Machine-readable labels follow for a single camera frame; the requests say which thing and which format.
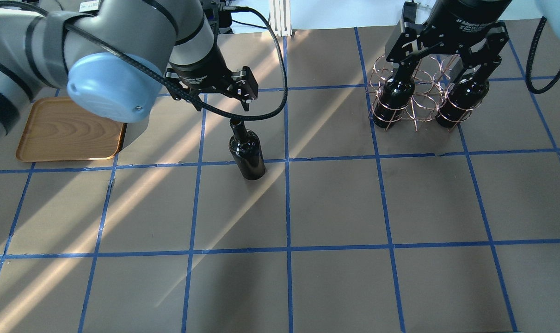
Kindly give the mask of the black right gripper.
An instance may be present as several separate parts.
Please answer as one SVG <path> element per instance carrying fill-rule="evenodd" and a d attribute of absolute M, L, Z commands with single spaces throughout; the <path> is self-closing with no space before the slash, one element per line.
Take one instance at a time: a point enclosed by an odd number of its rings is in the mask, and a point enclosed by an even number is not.
<path fill-rule="evenodd" d="M 474 82 L 489 82 L 509 39 L 499 20 L 509 5 L 508 0 L 437 0 L 419 25 L 415 22 L 418 4 L 405 2 L 385 46 L 386 61 L 394 67 L 390 84 L 415 85 L 420 60 L 431 54 L 458 54 L 463 66 L 460 75 L 469 71 Z"/>

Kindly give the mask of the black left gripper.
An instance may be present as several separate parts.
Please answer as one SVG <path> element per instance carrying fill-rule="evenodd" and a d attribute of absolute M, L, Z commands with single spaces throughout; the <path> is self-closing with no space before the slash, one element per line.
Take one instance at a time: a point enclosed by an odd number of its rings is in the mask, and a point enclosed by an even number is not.
<path fill-rule="evenodd" d="M 200 93 L 220 93 L 225 97 L 241 101 L 244 111 L 258 99 L 258 82 L 249 66 L 232 72 L 215 44 L 201 60 L 189 65 L 170 62 L 165 71 L 167 80 L 192 97 Z"/>

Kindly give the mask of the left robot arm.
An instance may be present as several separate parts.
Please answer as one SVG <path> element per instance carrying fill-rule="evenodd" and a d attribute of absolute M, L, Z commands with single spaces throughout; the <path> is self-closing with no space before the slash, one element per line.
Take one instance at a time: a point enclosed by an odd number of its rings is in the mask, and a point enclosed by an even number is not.
<path fill-rule="evenodd" d="M 161 88 L 145 70 L 167 65 L 178 76 L 171 93 L 196 108 L 201 92 L 246 111 L 257 98 L 250 69 L 226 66 L 199 0 L 104 0 L 97 15 L 27 6 L 0 1 L 0 140 L 45 86 L 98 116 L 140 122 Z"/>

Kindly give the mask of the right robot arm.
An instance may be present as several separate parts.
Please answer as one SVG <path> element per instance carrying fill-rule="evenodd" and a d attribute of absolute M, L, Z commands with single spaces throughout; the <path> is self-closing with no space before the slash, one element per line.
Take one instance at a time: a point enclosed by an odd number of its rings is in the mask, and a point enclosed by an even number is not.
<path fill-rule="evenodd" d="M 425 23 L 415 22 L 417 4 L 404 3 L 399 29 L 388 40 L 386 61 L 394 64 L 397 80 L 407 82 L 418 63 L 428 55 L 457 55 L 451 82 L 458 82 L 468 70 L 492 69 L 493 61 L 509 40 L 499 19 L 510 5 L 508 0 L 437 0 Z M 531 43 L 526 84 L 532 93 L 544 93 L 560 78 L 560 69 L 544 88 L 532 83 L 532 66 L 542 30 L 549 24 L 560 39 L 560 0 L 538 0 L 542 18 Z"/>

